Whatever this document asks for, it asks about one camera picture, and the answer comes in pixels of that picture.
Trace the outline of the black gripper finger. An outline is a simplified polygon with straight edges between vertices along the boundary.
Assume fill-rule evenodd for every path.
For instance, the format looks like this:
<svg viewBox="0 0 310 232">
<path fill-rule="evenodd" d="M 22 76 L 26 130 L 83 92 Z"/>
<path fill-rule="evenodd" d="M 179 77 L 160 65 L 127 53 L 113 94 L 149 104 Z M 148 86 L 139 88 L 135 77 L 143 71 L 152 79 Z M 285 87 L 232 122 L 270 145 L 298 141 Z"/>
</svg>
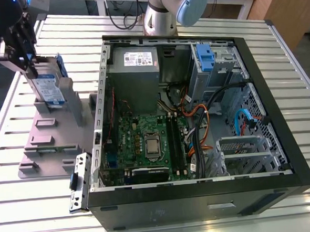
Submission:
<svg viewBox="0 0 310 232">
<path fill-rule="evenodd" d="M 15 28 L 22 38 L 22 43 L 26 47 L 26 53 L 36 54 L 36 35 L 33 27 L 33 21 L 28 12 L 23 12 L 19 21 L 15 24 Z"/>
<path fill-rule="evenodd" d="M 38 72 L 29 59 L 29 51 L 20 40 L 7 43 L 4 38 L 0 42 L 0 64 L 14 72 L 21 72 L 27 78 L 37 78 Z"/>
</svg>

